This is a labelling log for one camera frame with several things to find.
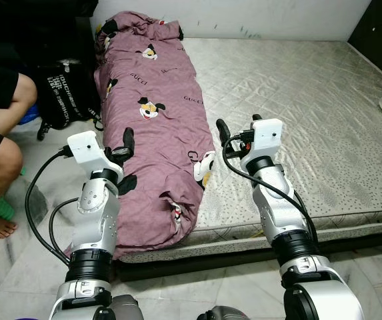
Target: green object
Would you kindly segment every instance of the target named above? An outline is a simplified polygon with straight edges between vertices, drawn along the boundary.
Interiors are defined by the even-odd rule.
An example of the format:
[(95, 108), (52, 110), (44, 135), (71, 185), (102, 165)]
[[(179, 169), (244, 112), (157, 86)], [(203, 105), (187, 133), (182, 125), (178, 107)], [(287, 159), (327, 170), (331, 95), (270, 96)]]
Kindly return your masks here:
[(15, 210), (12, 206), (6, 200), (4, 197), (0, 198), (0, 218), (11, 220), (13, 216), (15, 215)]

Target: gray mattress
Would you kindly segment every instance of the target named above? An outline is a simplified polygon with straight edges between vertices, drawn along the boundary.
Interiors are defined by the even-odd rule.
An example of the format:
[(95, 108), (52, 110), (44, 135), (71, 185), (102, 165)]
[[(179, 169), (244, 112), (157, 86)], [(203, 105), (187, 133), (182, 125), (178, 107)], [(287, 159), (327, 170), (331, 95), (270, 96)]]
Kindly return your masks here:
[(382, 233), (382, 74), (342, 42), (186, 39), (217, 158), (195, 230), (124, 262), (268, 247), (251, 186), (221, 159), (215, 122), (234, 134), (251, 115), (285, 124), (276, 162), (305, 201), (321, 241)]

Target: knee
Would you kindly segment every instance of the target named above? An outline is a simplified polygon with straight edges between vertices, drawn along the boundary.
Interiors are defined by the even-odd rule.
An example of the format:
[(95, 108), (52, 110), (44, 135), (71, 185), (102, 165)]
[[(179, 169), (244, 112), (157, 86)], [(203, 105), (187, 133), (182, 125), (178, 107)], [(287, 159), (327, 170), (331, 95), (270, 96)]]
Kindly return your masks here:
[(17, 87), (20, 88), (21, 98), (31, 107), (37, 100), (37, 86), (26, 75), (19, 74)]
[(14, 181), (23, 166), (22, 152), (19, 146), (8, 138), (0, 144), (0, 179)]

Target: pink blanket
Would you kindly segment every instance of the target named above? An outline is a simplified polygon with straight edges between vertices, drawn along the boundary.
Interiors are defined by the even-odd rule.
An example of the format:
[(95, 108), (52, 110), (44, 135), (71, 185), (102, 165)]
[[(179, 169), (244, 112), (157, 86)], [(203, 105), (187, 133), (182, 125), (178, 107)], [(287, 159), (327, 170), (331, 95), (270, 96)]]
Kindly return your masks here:
[(135, 155), (124, 166), (131, 176), (120, 186), (115, 258), (172, 245), (197, 221), (214, 146), (180, 37), (177, 21), (130, 11), (109, 19), (97, 35), (104, 145), (122, 145), (126, 127), (135, 133)]

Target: white wall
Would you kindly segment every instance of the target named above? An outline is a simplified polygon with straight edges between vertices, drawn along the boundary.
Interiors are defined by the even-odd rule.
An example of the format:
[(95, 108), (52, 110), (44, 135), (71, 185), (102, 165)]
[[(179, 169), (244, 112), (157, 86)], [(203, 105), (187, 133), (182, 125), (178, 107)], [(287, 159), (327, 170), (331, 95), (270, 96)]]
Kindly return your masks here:
[(93, 29), (132, 10), (179, 20), (185, 37), (348, 40), (370, 0), (99, 0)]

